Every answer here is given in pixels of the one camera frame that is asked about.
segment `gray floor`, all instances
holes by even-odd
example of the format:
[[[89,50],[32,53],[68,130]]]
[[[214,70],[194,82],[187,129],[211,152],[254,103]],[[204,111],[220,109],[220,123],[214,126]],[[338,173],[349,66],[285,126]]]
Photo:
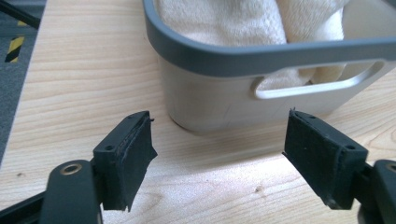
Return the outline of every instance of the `gray floor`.
[[[41,18],[46,4],[46,0],[7,2],[38,18]],[[17,20],[0,12],[0,163],[6,150],[36,35],[35,29],[28,26],[19,27]],[[17,36],[24,36],[18,61],[6,63],[10,42]]]

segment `metal rivet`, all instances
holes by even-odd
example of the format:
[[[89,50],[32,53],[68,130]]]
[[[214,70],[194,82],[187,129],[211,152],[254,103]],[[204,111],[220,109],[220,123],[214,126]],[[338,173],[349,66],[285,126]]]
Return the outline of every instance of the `metal rivet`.
[[[82,169],[82,165],[79,163],[66,165],[64,168],[62,168],[61,175],[73,175],[81,169]]]

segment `black cable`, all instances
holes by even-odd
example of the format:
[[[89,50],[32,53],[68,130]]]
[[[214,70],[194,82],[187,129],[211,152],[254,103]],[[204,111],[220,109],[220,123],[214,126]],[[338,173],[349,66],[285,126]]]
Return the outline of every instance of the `black cable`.
[[[23,21],[24,23],[32,26],[35,29],[38,29],[40,26],[40,19],[12,6],[10,3],[7,3],[3,0],[0,0],[0,11],[8,14],[8,16],[13,17],[19,21]]]

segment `wooden table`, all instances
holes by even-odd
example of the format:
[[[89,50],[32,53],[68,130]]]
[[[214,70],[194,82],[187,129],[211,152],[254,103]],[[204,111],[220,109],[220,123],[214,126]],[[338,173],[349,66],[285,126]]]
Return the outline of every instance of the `wooden table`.
[[[322,117],[396,160],[396,70]],[[286,121],[189,133],[169,119],[140,0],[49,0],[0,171],[0,209],[45,189],[50,171],[149,110],[158,151],[131,213],[105,223],[356,223],[332,211],[282,156]]]

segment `gray plastic rim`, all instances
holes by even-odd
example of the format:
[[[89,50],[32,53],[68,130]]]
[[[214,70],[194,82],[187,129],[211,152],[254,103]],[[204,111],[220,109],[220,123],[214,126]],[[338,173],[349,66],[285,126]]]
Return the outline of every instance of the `gray plastic rim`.
[[[396,36],[272,46],[212,46],[171,30],[158,16],[153,0],[143,0],[143,7],[148,40],[157,53],[169,63],[207,77],[258,76],[325,63],[396,61]]]

